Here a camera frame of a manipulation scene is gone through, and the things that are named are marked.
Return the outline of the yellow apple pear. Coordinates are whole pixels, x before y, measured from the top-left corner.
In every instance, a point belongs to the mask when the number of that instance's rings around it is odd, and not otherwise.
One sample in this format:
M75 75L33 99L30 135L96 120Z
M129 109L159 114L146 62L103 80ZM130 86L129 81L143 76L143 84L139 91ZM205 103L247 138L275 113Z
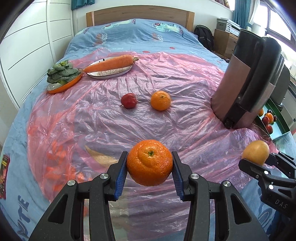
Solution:
M257 165L263 165L269 157L269 146L264 141L253 141L243 151L242 159L246 159Z

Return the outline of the red apple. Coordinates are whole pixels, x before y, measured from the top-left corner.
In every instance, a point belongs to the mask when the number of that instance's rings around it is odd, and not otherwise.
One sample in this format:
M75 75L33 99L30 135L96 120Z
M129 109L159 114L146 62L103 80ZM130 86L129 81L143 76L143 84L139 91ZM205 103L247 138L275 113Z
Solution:
M271 135L273 133L273 127L272 125L266 125L266 130L268 131L268 133Z
M123 106L126 109L135 108L137 105L137 97L133 93L125 94L121 98L121 106Z
M264 116L261 121L265 126L269 125L269 118L267 116Z

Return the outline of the red apple front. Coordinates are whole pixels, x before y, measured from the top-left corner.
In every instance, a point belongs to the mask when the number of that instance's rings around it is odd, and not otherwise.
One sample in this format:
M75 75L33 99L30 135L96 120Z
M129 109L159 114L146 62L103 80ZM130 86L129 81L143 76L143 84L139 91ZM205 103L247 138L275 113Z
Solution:
M269 125L269 118L267 116L264 116L261 121L265 126Z

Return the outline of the orange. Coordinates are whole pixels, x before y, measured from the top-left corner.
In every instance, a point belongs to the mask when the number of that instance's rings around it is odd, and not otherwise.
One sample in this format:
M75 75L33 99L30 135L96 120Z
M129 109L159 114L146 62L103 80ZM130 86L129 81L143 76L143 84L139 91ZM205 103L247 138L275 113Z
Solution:
M263 114L264 114L264 110L261 108L258 112L258 116L261 117L263 116Z
M273 118L273 114L272 113L266 113L265 114L265 117L268 118L268 123L269 124L273 123L274 118Z

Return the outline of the mandarin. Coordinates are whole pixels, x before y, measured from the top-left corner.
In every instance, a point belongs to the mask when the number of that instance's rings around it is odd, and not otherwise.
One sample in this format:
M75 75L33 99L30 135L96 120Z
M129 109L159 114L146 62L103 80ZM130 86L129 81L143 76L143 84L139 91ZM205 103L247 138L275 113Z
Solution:
M162 143L144 140L128 153L127 170L142 186L158 186L166 181L173 168L173 156Z
M165 111L171 105L171 97L165 91L157 91L151 96L151 106L158 111Z

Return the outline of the red apple back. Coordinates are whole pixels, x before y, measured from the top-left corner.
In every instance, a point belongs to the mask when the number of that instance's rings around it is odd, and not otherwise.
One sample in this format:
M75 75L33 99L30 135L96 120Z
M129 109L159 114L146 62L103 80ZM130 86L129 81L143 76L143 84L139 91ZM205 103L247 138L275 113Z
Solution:
M125 94L121 98L121 106L123 106L126 109L135 108L137 105L137 97L133 93Z

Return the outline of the green metal tray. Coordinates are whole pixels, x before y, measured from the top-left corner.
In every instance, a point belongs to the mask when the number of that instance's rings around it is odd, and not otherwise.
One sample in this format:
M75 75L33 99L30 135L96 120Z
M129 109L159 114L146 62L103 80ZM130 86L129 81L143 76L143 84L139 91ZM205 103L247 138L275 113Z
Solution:
M262 119L269 110L274 116L276 116L276 121L270 124L270 126L273 128L272 133L268 132L268 129L266 128L264 122L262 122ZM284 117L282 116L276 104L271 99L269 99L267 103L263 106L263 115L257 116L254 120L254 123L259 126L273 141L287 135L290 132L290 128L286 123Z

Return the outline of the pink plastic sheet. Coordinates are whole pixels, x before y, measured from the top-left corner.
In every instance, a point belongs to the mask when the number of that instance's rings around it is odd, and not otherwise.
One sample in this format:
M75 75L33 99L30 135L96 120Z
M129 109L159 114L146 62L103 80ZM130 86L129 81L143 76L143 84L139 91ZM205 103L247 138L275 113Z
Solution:
M68 180L92 180L123 151L157 140L207 180L229 180L270 232L274 210L260 201L257 182L238 168L244 148L263 135L256 126L229 130L213 113L211 98L223 76L217 63L144 52L125 75L83 75L65 92L39 94L28 122L28 161L44 197L52 201ZM171 97L165 111L151 106L157 91ZM121 106L128 93L137 97L135 108Z

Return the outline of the green bok choy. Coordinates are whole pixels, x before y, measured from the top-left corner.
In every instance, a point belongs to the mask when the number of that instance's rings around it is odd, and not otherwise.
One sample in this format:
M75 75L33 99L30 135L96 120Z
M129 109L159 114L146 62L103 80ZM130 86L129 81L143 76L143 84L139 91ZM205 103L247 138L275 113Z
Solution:
M47 82L51 84L66 84L76 78L80 73L82 73L82 69L75 68L70 61L64 60L48 69Z

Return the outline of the large plush carrot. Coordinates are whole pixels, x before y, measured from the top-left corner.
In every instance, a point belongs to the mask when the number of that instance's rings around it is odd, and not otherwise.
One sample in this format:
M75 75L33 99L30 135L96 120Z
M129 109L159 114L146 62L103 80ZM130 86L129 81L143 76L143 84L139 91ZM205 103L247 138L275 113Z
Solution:
M121 55L87 66L85 73L101 72L118 68L125 68L133 65L139 58L132 55Z

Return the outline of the wooden drawer cabinet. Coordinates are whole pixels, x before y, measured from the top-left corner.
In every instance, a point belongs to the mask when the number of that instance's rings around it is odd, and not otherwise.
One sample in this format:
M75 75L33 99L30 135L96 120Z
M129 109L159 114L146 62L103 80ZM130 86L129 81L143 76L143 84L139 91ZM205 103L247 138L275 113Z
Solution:
M238 37L235 35L215 29L214 31L214 51L226 58L231 58L237 44Z

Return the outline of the black backpack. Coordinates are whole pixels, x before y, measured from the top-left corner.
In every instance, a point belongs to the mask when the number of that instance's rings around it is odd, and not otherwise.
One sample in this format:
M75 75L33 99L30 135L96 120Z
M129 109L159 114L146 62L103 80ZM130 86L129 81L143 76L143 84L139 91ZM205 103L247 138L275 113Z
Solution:
M194 34L198 36L199 42L209 51L214 49L214 36L211 30L204 25L196 25Z

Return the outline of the teal curtain right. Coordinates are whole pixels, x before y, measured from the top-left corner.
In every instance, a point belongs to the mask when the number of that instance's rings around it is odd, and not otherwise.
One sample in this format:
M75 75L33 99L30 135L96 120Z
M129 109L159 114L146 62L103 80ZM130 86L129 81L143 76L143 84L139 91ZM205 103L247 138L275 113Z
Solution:
M252 0L235 0L233 21L241 28L246 29L252 6Z

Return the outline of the teal curtain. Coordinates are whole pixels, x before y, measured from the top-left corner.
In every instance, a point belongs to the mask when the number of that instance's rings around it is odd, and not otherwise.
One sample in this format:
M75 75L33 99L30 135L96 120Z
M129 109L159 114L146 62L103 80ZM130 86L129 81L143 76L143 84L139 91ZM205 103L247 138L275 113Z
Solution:
M233 21L241 28L246 29L252 6L252 0L235 0Z
M71 9L75 10L93 4L95 4L95 0L71 0Z

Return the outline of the wooden headboard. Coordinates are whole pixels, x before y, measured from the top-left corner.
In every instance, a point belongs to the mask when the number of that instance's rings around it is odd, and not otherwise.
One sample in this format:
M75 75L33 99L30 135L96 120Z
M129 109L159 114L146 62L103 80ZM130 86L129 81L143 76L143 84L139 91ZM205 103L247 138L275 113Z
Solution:
M166 6L116 6L88 12L86 14L86 26L93 27L129 19L147 19L177 23L192 32L194 30L194 17L195 13L191 11Z

